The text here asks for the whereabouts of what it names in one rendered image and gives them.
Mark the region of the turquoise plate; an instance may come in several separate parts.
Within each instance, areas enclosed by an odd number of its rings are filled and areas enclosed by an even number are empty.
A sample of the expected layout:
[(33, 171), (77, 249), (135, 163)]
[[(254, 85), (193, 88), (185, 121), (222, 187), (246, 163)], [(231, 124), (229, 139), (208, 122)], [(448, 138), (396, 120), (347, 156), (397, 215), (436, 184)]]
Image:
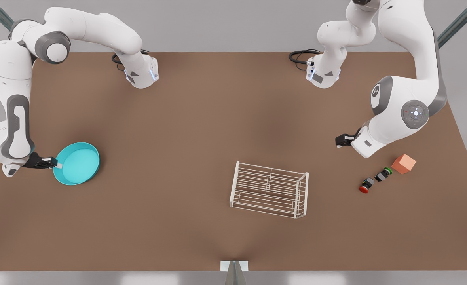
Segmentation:
[(97, 149), (86, 142), (65, 147), (56, 157), (61, 168), (53, 169), (56, 180), (65, 185), (77, 185), (90, 180), (100, 166)]

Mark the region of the orange cube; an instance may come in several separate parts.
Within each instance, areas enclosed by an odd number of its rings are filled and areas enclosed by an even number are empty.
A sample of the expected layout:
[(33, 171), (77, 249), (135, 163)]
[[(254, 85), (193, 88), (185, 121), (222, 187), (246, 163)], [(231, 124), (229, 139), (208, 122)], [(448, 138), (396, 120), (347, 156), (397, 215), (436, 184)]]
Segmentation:
[(416, 164), (416, 161), (409, 157), (407, 154), (403, 154), (393, 162), (391, 167), (393, 170), (398, 171), (398, 173), (404, 174), (412, 170), (413, 166)]

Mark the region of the green button switch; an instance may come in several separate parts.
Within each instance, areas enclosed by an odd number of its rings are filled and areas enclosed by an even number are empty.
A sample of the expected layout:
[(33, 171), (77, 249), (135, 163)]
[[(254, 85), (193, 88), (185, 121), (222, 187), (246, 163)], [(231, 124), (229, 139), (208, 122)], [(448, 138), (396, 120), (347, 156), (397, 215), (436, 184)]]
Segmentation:
[(387, 177), (389, 175), (391, 175), (392, 173), (393, 172), (392, 172), (391, 168), (385, 167), (380, 173), (375, 175), (375, 180), (377, 180), (378, 182), (382, 182), (385, 179), (387, 179)]

